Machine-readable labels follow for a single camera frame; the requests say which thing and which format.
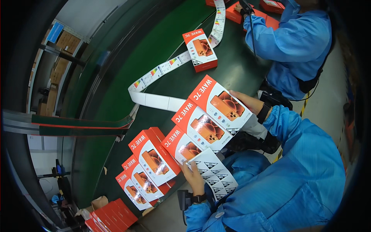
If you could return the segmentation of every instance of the orange phone image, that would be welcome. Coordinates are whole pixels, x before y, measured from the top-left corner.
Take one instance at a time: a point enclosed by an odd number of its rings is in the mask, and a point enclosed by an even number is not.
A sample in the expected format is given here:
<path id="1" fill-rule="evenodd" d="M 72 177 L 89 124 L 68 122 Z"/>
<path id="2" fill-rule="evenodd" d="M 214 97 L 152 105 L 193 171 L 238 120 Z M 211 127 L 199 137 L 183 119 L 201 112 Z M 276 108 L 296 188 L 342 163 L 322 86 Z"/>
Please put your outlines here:
<path id="1" fill-rule="evenodd" d="M 166 174 L 169 171 L 154 149 L 143 152 L 142 157 L 156 175 Z"/>
<path id="2" fill-rule="evenodd" d="M 191 123 L 191 127 L 210 144 L 221 139 L 224 135 L 224 131 L 204 114 L 199 119 L 195 118 Z"/>
<path id="3" fill-rule="evenodd" d="M 194 49 L 196 50 L 198 56 L 210 56 L 213 54 L 209 44 L 206 39 L 196 39 L 193 41 Z"/>
<path id="4" fill-rule="evenodd" d="M 201 150 L 196 147 L 192 142 L 189 142 L 185 147 L 179 149 L 179 153 L 182 154 L 186 160 L 190 160 L 196 155 L 201 153 Z"/>
<path id="5" fill-rule="evenodd" d="M 148 177 L 144 172 L 136 172 L 134 174 L 134 178 L 138 181 L 138 183 L 140 184 L 140 186 L 142 186 L 146 193 L 157 192 L 156 187 L 148 180 Z"/>
<path id="6" fill-rule="evenodd" d="M 129 191 L 130 195 L 134 197 L 134 199 L 139 203 L 139 204 L 145 204 L 147 201 L 140 195 L 140 193 L 137 191 L 137 189 L 134 186 L 126 186 L 126 189 Z"/>
<path id="7" fill-rule="evenodd" d="M 231 121 L 240 117 L 245 111 L 245 108 L 226 91 L 223 91 L 219 96 L 215 95 L 210 103 Z"/>

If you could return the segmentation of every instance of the blue anti-static jacket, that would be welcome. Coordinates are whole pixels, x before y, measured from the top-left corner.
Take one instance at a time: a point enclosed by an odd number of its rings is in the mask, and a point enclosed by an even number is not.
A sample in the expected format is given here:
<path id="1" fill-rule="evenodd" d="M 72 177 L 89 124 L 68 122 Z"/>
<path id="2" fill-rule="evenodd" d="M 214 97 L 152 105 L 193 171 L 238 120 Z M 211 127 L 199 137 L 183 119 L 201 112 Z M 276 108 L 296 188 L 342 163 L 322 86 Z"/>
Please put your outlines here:
<path id="1" fill-rule="evenodd" d="M 268 84 L 288 99 L 300 100 L 304 93 L 299 82 L 313 79 L 331 46 L 331 23 L 321 10 L 299 14 L 300 6 L 294 0 L 284 1 L 279 28 L 267 28 L 265 19 L 252 16 L 255 51 L 263 59 L 274 60 L 268 75 Z M 252 49 L 250 18 L 243 27 L 247 30 L 246 43 Z"/>
<path id="2" fill-rule="evenodd" d="M 223 160 L 239 186 L 211 213 L 209 202 L 185 211 L 187 231 L 291 231 L 325 224 L 338 208 L 345 171 L 332 138 L 308 119 L 274 106 L 263 124 L 282 141 L 270 164 L 256 151 Z"/>

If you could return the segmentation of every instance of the black watch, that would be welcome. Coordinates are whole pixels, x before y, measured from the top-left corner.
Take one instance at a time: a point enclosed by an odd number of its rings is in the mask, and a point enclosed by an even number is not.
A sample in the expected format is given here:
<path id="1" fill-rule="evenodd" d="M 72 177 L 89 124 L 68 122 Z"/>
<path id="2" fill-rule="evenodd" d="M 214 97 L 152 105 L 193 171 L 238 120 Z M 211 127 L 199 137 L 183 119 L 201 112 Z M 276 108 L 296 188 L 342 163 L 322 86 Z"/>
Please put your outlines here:
<path id="1" fill-rule="evenodd" d="M 271 104 L 268 102 L 265 102 L 263 104 L 263 108 L 260 110 L 260 112 L 257 114 L 257 122 L 260 124 L 263 124 L 265 121 L 265 118 L 267 117 L 267 114 L 271 108 Z"/>
<path id="2" fill-rule="evenodd" d="M 197 196 L 192 196 L 191 197 L 192 203 L 199 204 L 199 203 L 203 202 L 204 200 L 206 200 L 206 193 L 204 193 L 202 196 L 197 195 Z"/>

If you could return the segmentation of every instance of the roll of labels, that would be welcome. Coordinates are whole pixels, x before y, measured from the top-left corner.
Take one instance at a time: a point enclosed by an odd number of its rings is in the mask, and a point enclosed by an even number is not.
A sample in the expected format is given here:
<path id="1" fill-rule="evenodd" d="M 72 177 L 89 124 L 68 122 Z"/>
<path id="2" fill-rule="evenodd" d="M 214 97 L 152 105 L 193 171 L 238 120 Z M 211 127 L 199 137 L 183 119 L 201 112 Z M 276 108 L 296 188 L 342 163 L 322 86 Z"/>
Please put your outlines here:
<path id="1" fill-rule="evenodd" d="M 208 37 L 209 44 L 212 48 L 216 47 L 222 37 L 224 31 L 224 23 L 226 20 L 226 6 L 223 0 L 214 0 L 216 7 L 216 16 L 214 19 L 213 29 Z M 156 94 L 148 94 L 142 91 L 145 90 L 150 84 L 162 77 L 163 75 L 179 68 L 183 64 L 191 61 L 192 58 L 188 51 L 166 61 L 162 64 L 157 65 L 151 71 L 143 75 L 141 78 L 136 80 L 128 88 L 130 97 L 136 105 L 134 106 L 130 116 L 135 119 L 136 112 L 139 105 L 145 105 L 147 107 L 168 110 L 172 112 L 178 111 L 182 104 L 186 101 L 185 99 L 167 97 Z"/>

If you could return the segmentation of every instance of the hand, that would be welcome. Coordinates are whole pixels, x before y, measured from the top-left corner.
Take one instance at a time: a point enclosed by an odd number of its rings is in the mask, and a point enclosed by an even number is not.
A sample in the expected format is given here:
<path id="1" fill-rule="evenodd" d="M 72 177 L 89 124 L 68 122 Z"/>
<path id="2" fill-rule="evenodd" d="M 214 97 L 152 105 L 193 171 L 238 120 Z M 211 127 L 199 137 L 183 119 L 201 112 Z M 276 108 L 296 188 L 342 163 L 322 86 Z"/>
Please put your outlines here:
<path id="1" fill-rule="evenodd" d="M 183 165 L 180 164 L 179 167 L 182 169 L 184 177 L 186 178 L 188 183 L 191 185 L 191 188 L 193 190 L 193 196 L 204 195 L 205 182 L 201 174 L 198 172 L 196 162 L 195 161 L 191 162 L 192 171 L 187 166 L 187 161 L 184 161 Z"/>
<path id="2" fill-rule="evenodd" d="M 239 13 L 241 12 L 242 6 L 240 4 L 237 4 L 234 10 L 238 11 Z"/>
<path id="3" fill-rule="evenodd" d="M 247 96 L 246 94 L 243 94 L 237 91 L 233 91 L 233 90 L 228 90 L 228 91 L 232 96 L 240 100 L 253 114 L 258 115 L 260 110 L 262 110 L 264 102 L 262 102 L 261 100 L 252 98 L 250 96 Z M 269 110 L 267 117 L 265 119 L 268 118 L 271 111 L 272 111 L 272 108 Z"/>

